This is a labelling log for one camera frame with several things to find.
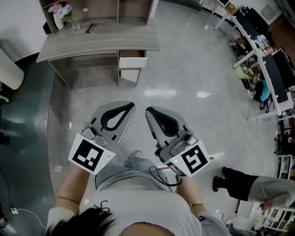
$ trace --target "white cable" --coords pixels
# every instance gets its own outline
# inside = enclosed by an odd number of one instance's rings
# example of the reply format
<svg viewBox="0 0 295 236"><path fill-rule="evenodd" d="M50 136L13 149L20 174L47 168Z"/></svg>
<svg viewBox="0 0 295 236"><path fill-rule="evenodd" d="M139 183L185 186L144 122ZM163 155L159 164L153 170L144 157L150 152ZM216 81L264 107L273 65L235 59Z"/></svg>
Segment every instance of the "white cable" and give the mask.
<svg viewBox="0 0 295 236"><path fill-rule="evenodd" d="M30 211L28 211L28 210L26 210L26 209L22 209L22 208L17 209L17 210L18 210L18 211L23 210L23 211L26 211L26 212L30 212ZM38 218L38 220L40 221L41 226L42 226L44 229L46 229L46 227L44 227L44 226L42 225L42 222L41 222L40 218L39 218L35 213L33 213L33 212L30 212L30 213L34 214L34 215Z"/></svg>

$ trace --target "white drawer front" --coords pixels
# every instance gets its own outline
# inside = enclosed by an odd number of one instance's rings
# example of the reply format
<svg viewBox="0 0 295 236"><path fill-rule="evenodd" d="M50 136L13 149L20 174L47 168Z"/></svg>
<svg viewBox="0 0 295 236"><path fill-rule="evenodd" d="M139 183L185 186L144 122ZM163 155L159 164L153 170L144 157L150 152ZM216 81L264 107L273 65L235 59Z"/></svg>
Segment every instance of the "white drawer front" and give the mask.
<svg viewBox="0 0 295 236"><path fill-rule="evenodd" d="M142 68L146 66L147 57L121 57L119 68Z"/></svg>
<svg viewBox="0 0 295 236"><path fill-rule="evenodd" d="M139 70L122 70L121 77L123 79L130 80L134 83L137 82Z"/></svg>

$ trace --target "black cord on floor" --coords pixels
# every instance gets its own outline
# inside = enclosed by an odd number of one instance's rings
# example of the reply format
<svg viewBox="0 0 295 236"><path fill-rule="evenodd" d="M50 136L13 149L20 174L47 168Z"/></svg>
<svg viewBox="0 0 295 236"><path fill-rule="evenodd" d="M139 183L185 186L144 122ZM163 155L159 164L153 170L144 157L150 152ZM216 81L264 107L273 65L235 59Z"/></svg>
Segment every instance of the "black cord on floor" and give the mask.
<svg viewBox="0 0 295 236"><path fill-rule="evenodd" d="M151 168L155 168L155 171L157 171L157 174L158 174L158 176L160 177L161 180L157 179L157 178L153 175ZM161 172L165 175L166 179L168 180L166 174L165 174L162 170L160 170L159 168L157 168L157 167L155 167L155 166L151 166L151 167L149 167L149 172L150 172L151 176L152 176L155 180L157 180L158 182L160 182L161 184L163 184L163 185L165 185L165 186L168 186L168 187L175 187L175 186L178 186L178 185L181 183L181 179L180 179L180 181L177 182L177 183L175 183L175 184L169 184L168 182L166 182L166 181L161 177L161 175L159 174L159 171L161 171Z"/></svg>
<svg viewBox="0 0 295 236"><path fill-rule="evenodd" d="M7 190L8 190L8 203L10 205L10 208L12 208L12 204L10 202L10 187L9 187L9 184L8 184L7 179L5 178L5 175L3 174L1 169L0 169L0 173L2 174L2 176L3 176L3 178L4 178L5 182L6 182Z"/></svg>

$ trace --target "gray shirt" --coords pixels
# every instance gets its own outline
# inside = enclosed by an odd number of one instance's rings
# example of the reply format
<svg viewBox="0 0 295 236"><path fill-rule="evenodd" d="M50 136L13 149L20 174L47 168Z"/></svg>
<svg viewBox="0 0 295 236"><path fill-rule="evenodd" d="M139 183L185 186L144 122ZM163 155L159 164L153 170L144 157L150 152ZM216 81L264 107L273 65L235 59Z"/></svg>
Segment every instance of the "gray shirt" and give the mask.
<svg viewBox="0 0 295 236"><path fill-rule="evenodd" d="M176 236L229 236L217 215L203 212L194 216L186 201L153 180L150 175L128 171L105 181L96 191L88 206L94 204L110 208L115 220L106 236L118 236L127 226L147 222L168 229ZM56 207L49 211L48 224L69 220L74 213Z"/></svg>
<svg viewBox="0 0 295 236"><path fill-rule="evenodd" d="M295 201L295 181L259 176L250 189L248 200L255 202L273 200L273 207L289 207Z"/></svg>

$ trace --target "white wall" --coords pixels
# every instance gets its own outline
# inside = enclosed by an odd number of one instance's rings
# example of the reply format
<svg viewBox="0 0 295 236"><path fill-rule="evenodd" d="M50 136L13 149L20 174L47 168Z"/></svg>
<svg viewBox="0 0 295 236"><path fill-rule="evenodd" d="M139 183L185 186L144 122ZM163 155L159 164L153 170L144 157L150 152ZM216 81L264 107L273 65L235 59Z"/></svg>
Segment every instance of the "white wall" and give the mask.
<svg viewBox="0 0 295 236"><path fill-rule="evenodd" d="M202 7L211 10L212 7L215 5L215 2L215 0L205 0ZM230 0L230 2L233 3L236 7L240 7L241 5L248 6L249 8L253 7L260 15L260 11L266 6L266 4L269 4L275 11L278 11L276 12L276 16L272 20L265 19L268 24L271 24L282 13L275 0ZM218 7L216 13L221 16L225 15L225 11L221 7Z"/></svg>
<svg viewBox="0 0 295 236"><path fill-rule="evenodd" d="M44 23L38 0L0 0L0 47L13 61L40 52Z"/></svg>

